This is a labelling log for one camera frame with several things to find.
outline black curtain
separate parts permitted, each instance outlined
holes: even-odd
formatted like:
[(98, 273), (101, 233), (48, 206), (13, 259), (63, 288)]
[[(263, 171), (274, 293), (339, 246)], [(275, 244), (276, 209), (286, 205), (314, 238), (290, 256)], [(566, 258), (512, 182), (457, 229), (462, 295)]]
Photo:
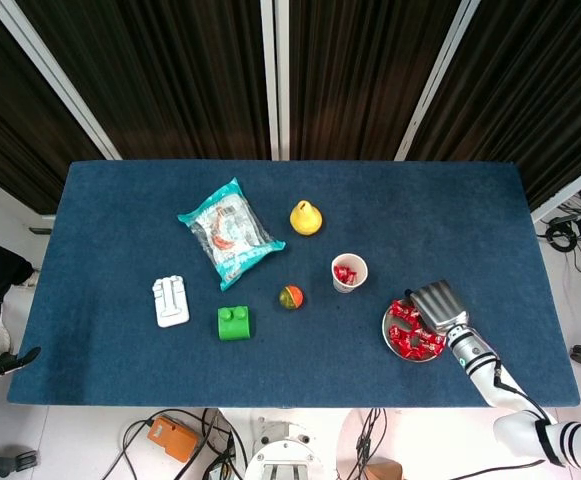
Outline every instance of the black curtain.
[(393, 160), (458, 5), (290, 2), (291, 159)]
[(269, 159), (259, 0), (19, 0), (125, 159)]
[(408, 159), (513, 162), (531, 208), (581, 175), (581, 1), (481, 2)]
[(0, 22), (0, 187), (54, 213), (70, 162), (100, 157)]

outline metal plate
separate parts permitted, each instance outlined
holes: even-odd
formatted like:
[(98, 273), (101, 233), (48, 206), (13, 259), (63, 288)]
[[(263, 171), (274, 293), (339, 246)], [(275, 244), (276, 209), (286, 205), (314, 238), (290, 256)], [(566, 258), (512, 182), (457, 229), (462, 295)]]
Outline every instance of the metal plate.
[[(409, 301), (404, 301), (404, 303), (408, 306), (412, 306), (412, 303)], [(403, 358), (404, 360), (408, 361), (408, 362), (413, 362), (413, 363), (423, 363), (423, 362), (429, 362), (430, 360), (433, 360), (435, 358), (437, 358), (439, 355), (435, 355), (434, 353), (430, 352), (429, 356), (424, 357), (421, 360), (414, 360), (412, 358), (406, 358), (403, 355), (401, 355), (399, 353), (399, 351), (392, 345), (392, 342), (390, 342), (390, 327), (392, 325), (397, 325), (399, 328), (402, 328), (404, 330), (409, 330), (410, 326), (405, 323), (401, 318), (399, 317), (395, 317), (394, 315), (392, 315), (390, 313), (390, 307), (388, 307), (388, 309), (386, 310), (386, 313), (383, 314), (383, 321), (382, 321), (382, 325), (381, 325), (381, 329), (383, 331), (383, 339), (386, 342), (386, 345), (388, 345), (388, 348), (390, 350), (392, 350), (394, 352), (395, 355), (397, 355), (399, 358)]]

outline paper cup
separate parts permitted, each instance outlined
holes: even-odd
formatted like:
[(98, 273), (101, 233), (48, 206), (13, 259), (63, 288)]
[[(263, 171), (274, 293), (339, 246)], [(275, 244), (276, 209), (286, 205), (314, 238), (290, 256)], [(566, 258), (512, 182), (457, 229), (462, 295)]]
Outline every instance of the paper cup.
[[(352, 285), (346, 285), (345, 283), (340, 282), (334, 274), (334, 267), (348, 267), (354, 272), (357, 272), (354, 283)], [(354, 253), (342, 253), (332, 261), (330, 273), (332, 273), (332, 283), (337, 292), (350, 293), (366, 281), (366, 278), (368, 278), (368, 266), (359, 255), (355, 255)]]

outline red candy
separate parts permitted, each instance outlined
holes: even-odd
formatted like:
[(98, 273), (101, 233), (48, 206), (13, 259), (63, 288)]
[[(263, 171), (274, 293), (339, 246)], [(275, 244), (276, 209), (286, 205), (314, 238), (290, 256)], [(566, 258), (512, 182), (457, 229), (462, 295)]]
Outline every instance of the red candy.
[(390, 306), (390, 313), (411, 327), (406, 330), (399, 328), (398, 325), (392, 325), (388, 330), (390, 342), (401, 356), (410, 360), (427, 360), (431, 356), (441, 354), (446, 338), (426, 330), (415, 307), (395, 300)]
[(354, 285), (354, 281), (357, 277), (357, 272), (353, 271), (350, 267), (342, 267), (336, 265), (334, 267), (334, 275), (337, 277), (341, 283), (346, 285)]

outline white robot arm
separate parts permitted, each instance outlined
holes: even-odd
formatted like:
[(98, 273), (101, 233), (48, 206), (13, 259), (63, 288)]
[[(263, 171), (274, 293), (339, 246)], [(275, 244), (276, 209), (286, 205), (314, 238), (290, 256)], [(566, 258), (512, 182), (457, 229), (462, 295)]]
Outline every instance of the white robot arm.
[(501, 365), (496, 352), (468, 326), (469, 316), (445, 281), (411, 293), (424, 323), (447, 335), (448, 347), (485, 401), (516, 413), (498, 419), (494, 434), (513, 454), (581, 470), (581, 423), (554, 423)]

